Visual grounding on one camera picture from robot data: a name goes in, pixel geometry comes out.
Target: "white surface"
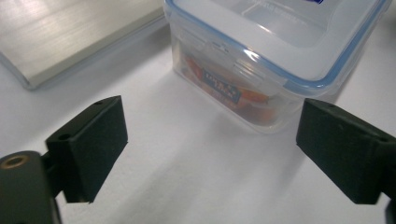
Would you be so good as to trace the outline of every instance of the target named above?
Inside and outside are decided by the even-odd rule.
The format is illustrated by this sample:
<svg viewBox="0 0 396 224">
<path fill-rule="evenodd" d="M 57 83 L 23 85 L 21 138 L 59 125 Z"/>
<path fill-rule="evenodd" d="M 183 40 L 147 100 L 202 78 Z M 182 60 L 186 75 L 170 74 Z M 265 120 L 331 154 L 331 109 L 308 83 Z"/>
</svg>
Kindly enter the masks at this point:
<svg viewBox="0 0 396 224">
<path fill-rule="evenodd" d="M 336 104 L 396 135 L 396 4 L 369 39 Z M 298 118 L 262 135 L 172 71 L 169 31 L 124 41 L 37 91 L 0 66 L 0 157 L 45 139 L 91 103 L 122 95 L 130 143 L 92 204 L 64 223 L 385 223 L 355 205 L 295 145 Z"/>
</svg>

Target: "brass screw hole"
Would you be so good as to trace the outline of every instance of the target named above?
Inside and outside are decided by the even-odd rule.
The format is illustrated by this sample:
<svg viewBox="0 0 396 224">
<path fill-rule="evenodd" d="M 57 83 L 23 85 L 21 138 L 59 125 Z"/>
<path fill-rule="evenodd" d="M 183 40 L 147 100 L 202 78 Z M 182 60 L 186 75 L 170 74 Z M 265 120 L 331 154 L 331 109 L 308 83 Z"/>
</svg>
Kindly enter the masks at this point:
<svg viewBox="0 0 396 224">
<path fill-rule="evenodd" d="M 28 161 L 28 157 L 25 155 L 19 155 L 19 156 L 14 156 L 9 158 L 6 161 L 3 161 L 1 163 L 1 168 L 2 169 L 13 169 L 16 168 L 18 166 L 24 165 L 27 161 Z"/>
</svg>

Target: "plastic food container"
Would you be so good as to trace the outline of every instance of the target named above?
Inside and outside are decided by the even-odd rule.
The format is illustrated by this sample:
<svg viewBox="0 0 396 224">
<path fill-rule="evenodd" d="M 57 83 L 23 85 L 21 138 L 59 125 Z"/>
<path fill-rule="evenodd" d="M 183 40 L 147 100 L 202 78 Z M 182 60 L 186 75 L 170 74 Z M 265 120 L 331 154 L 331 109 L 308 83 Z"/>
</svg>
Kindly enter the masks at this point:
<svg viewBox="0 0 396 224">
<path fill-rule="evenodd" d="M 165 0 L 174 69 L 273 133 L 336 93 L 391 0 Z"/>
</svg>

